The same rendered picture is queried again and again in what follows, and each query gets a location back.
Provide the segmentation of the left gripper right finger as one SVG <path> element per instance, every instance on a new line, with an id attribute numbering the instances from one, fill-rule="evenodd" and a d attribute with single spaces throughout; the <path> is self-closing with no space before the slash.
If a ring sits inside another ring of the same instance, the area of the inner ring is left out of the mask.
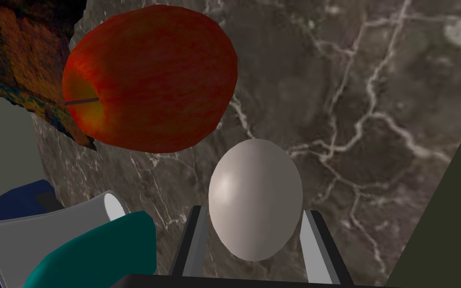
<path id="1" fill-rule="evenodd" d="M 354 285 L 321 213 L 303 211 L 299 240 L 309 283 Z"/>

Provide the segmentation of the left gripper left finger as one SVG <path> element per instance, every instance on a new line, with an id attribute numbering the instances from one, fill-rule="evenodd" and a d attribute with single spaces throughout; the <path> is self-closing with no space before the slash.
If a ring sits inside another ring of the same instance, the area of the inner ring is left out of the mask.
<path id="1" fill-rule="evenodd" d="M 208 207 L 194 205 L 170 266 L 170 276 L 201 277 L 208 238 Z"/>

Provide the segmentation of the white egg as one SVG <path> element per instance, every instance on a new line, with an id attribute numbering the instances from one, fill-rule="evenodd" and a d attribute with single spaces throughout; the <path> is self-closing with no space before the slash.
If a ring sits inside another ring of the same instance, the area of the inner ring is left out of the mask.
<path id="1" fill-rule="evenodd" d="M 215 232 L 236 258 L 263 261 L 292 237 L 303 188 L 290 156 L 264 139 L 248 139 L 227 151 L 209 184 L 208 210 Z"/>

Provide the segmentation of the red apple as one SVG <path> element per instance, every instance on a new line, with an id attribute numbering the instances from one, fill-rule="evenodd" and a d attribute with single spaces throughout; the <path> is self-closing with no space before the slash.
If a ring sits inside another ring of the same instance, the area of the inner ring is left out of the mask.
<path id="1" fill-rule="evenodd" d="M 71 51 L 62 94 L 76 125 L 107 145 L 173 153 L 214 131 L 238 57 L 203 13 L 156 4 L 107 19 Z"/>

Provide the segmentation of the dark blue block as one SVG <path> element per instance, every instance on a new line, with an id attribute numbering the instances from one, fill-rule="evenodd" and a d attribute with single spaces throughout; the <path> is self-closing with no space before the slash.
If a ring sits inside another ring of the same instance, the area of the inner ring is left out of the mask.
<path id="1" fill-rule="evenodd" d="M 0 221 L 31 217 L 63 208 L 64 206 L 56 198 L 53 186 L 45 179 L 14 188 L 0 195 Z"/>

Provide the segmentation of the brown bread loaf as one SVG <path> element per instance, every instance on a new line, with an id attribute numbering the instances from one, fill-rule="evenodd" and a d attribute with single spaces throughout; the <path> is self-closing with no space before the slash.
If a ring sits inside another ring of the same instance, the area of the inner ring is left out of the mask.
<path id="1" fill-rule="evenodd" d="M 75 24 L 87 0 L 0 0 L 0 97 L 95 150 L 62 95 L 62 76 Z"/>

